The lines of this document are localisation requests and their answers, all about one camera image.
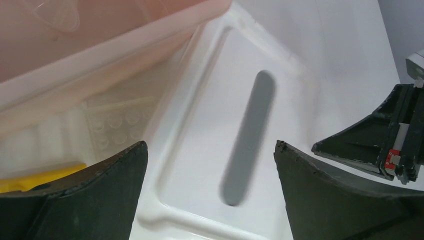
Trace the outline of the translucent white bin lid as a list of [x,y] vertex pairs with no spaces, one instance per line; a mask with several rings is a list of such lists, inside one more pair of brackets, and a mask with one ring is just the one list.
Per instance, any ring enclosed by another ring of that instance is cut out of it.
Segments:
[[201,28],[146,138],[132,240],[291,240],[274,151],[312,144],[318,78],[239,4]]

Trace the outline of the pink plastic storage bin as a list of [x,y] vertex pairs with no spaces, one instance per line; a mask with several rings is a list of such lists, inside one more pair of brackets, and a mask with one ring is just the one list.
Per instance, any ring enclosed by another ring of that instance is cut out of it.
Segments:
[[42,122],[166,60],[229,0],[78,0],[56,30],[21,0],[0,3],[0,135]]

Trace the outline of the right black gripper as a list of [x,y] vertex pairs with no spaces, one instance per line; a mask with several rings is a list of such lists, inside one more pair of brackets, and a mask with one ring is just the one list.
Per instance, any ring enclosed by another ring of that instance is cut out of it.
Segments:
[[415,182],[424,161],[424,89],[397,84],[371,114],[311,151],[383,179]]

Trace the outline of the yellow test tube rack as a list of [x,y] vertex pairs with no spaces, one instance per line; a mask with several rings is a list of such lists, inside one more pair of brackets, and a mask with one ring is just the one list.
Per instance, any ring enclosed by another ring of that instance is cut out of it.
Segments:
[[46,183],[64,178],[66,176],[69,176],[86,167],[87,165],[85,163],[79,163],[79,164],[74,164],[72,166],[44,171],[44,172],[35,173],[35,174],[30,174],[27,176],[1,179],[0,193],[2,194],[2,193],[15,192],[15,191],[26,192],[33,189],[36,186],[46,184]]

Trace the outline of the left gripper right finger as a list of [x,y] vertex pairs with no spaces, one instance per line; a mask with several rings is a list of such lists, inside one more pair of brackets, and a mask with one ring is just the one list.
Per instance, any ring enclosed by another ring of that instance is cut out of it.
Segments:
[[423,239],[422,191],[357,176],[281,140],[273,156],[294,239]]

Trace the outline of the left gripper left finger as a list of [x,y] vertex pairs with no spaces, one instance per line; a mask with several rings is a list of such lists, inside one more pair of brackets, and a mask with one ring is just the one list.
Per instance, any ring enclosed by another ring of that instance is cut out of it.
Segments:
[[3,240],[127,240],[148,165],[139,141],[66,177],[0,196]]

